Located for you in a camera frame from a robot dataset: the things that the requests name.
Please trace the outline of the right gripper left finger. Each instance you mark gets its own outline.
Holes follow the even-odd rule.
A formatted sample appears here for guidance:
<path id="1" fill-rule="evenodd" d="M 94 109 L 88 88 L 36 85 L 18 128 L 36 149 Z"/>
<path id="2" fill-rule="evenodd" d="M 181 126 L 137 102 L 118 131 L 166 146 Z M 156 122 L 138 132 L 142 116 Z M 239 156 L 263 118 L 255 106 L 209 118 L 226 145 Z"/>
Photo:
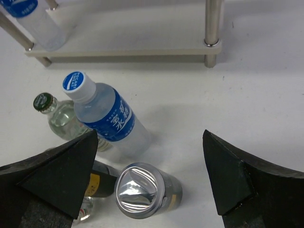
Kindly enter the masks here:
<path id="1" fill-rule="evenodd" d="M 78 217 L 97 152 L 90 131 L 0 168 L 2 228 L 69 228 Z"/>

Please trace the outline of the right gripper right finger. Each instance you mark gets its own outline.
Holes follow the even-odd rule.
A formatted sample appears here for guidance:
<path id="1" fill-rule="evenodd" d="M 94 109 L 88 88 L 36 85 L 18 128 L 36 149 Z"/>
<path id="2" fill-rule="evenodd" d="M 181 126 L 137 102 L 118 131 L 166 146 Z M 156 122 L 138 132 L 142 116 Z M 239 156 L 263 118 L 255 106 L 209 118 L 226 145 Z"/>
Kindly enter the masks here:
<path id="1" fill-rule="evenodd" d="M 224 141 L 205 130 L 205 164 L 218 215 L 227 228 L 302 228 L 304 174 Z"/>

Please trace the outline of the Pocari Sweat bottle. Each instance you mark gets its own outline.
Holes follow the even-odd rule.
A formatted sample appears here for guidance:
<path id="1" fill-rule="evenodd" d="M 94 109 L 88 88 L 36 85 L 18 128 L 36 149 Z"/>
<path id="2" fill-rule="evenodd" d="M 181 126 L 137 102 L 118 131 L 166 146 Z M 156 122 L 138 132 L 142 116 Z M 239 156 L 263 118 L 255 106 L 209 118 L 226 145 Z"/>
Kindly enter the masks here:
<path id="1" fill-rule="evenodd" d="M 66 33 L 37 0 L 2 0 L 0 4 L 46 51 L 65 44 Z"/>
<path id="2" fill-rule="evenodd" d="M 112 86 L 75 71 L 64 78 L 62 88 L 74 102 L 78 120 L 126 156 L 139 156 L 149 148 L 149 132 Z"/>

